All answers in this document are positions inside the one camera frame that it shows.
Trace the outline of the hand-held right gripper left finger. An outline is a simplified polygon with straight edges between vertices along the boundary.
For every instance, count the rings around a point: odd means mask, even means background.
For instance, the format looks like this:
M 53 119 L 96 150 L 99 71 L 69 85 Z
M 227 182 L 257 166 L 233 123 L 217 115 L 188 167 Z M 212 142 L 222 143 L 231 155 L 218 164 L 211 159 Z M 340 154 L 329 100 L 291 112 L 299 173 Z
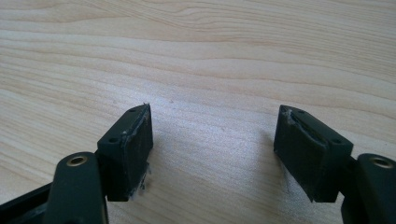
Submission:
M 128 109 L 97 142 L 104 192 L 110 202 L 127 202 L 145 178 L 153 149 L 149 104 Z

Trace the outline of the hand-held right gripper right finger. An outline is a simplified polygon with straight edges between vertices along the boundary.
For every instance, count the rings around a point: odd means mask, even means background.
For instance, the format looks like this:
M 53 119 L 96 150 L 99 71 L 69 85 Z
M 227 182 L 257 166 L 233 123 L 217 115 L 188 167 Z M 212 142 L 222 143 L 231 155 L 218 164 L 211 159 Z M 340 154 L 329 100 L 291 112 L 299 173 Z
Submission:
M 279 107 L 274 152 L 308 198 L 333 203 L 353 144 L 302 109 Z

